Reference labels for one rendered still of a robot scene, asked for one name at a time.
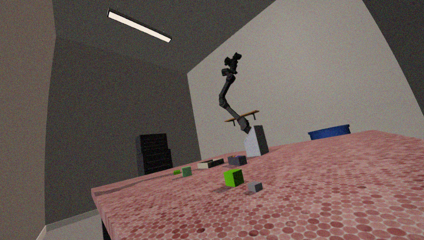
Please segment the beige shallow tray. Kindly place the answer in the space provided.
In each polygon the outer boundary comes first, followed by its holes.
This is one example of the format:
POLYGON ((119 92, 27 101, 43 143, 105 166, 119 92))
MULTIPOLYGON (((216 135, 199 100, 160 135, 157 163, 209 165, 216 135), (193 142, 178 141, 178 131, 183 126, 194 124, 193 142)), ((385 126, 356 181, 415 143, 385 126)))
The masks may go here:
POLYGON ((215 158, 197 163, 198 169, 209 169, 218 165, 224 164, 224 158, 215 158))

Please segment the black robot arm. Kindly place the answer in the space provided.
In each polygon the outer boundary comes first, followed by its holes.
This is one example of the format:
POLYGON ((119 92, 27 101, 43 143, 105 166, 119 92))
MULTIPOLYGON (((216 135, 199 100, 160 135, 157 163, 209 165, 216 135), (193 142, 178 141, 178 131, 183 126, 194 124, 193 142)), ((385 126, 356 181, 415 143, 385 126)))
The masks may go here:
MULTIPOLYGON (((227 65, 231 65, 233 59, 230 59, 228 56, 226 57, 224 63, 225 66, 227 65)), ((221 70, 222 72, 222 76, 227 76, 226 77, 226 83, 224 84, 220 94, 219 94, 219 105, 226 109, 238 122, 238 124, 240 125, 240 128, 242 131, 244 131, 245 133, 249 134, 249 131, 251 130, 252 127, 250 127, 250 123, 249 121, 245 118, 245 117, 240 117, 231 107, 230 105, 227 103, 227 100, 225 98, 225 95, 230 87, 231 84, 234 83, 234 81, 236 80, 236 77, 234 76, 234 74, 237 74, 236 71, 236 67, 235 66, 230 66, 229 68, 223 68, 221 70)))

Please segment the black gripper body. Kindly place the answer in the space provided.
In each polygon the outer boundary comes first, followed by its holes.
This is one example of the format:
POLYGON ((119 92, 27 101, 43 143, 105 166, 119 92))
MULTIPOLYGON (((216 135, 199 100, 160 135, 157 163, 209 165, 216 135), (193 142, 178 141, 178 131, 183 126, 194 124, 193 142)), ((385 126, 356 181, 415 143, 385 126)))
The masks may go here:
POLYGON ((237 67, 237 63, 238 63, 237 60, 239 60, 241 58, 242 58, 242 55, 241 54, 235 53, 234 56, 233 56, 233 60, 232 60, 232 62, 231 62, 231 64, 230 64, 229 67, 231 67, 231 66, 237 67))

